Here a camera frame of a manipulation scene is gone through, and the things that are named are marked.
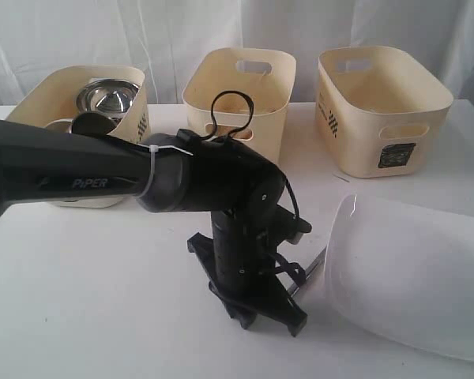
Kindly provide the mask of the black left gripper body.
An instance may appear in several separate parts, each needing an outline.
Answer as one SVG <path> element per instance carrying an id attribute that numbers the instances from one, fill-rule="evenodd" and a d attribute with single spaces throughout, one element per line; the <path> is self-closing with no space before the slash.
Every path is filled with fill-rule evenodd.
<path id="1" fill-rule="evenodd" d="M 278 312 L 292 299 L 277 275 L 296 278 L 296 263 L 281 256 L 270 235 L 276 207 L 245 215 L 212 212 L 213 236 L 197 233 L 188 250 L 200 261 L 209 278 L 209 290 L 223 303 L 252 312 Z"/>

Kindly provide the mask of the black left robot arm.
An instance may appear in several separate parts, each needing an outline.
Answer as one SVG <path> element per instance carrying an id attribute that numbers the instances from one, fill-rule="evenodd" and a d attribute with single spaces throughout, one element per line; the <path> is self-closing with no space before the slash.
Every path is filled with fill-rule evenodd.
<path id="1" fill-rule="evenodd" d="M 196 234 L 187 247 L 210 291 L 243 328 L 263 315 L 296 335 L 307 316 L 278 278 L 305 279 L 277 251 L 299 233 L 297 211 L 279 205 L 287 190 L 276 164 L 230 137 L 181 129 L 139 145 L 0 120 L 0 216 L 21 202 L 126 195 L 149 212 L 209 212 L 212 236 Z"/>

